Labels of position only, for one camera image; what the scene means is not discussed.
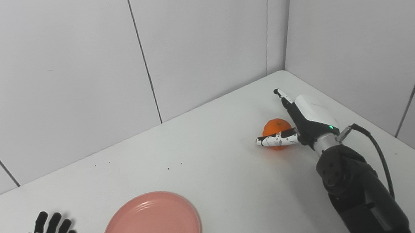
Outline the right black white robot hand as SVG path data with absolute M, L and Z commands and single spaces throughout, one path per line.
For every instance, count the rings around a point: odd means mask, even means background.
M 301 143 L 321 155 L 328 148 L 342 144 L 341 131 L 328 108 L 308 95 L 293 98 L 281 89 L 275 89 L 273 93 L 281 99 L 295 126 L 257 137 L 257 145 L 285 147 Z

